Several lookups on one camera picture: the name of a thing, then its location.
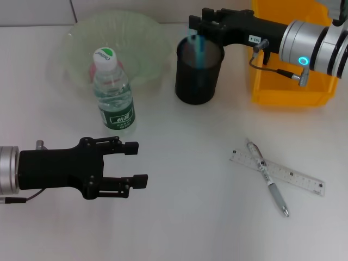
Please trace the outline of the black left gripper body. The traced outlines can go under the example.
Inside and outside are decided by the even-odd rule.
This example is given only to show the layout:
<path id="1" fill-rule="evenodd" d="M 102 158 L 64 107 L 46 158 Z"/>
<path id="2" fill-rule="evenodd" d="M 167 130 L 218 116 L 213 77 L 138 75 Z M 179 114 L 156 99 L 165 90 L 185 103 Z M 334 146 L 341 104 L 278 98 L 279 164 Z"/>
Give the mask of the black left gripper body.
<path id="1" fill-rule="evenodd" d="M 72 187 L 86 200 L 98 197 L 103 156 L 96 140 L 80 139 L 77 146 L 60 150 L 20 152 L 18 183 L 21 190 Z"/>

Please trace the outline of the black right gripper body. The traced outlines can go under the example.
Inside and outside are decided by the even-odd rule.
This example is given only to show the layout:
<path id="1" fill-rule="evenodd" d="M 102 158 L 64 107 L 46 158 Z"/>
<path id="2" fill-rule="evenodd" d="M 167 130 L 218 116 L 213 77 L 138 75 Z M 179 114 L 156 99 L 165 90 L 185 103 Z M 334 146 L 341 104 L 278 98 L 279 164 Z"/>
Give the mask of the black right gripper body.
<path id="1" fill-rule="evenodd" d="M 283 35 L 288 27 L 286 24 L 257 18 L 254 11 L 248 9 L 220 9 L 216 13 L 217 21 L 202 20 L 202 35 L 210 41 L 220 46 L 241 44 L 253 47 L 267 39 L 269 45 L 266 50 L 279 53 Z"/>

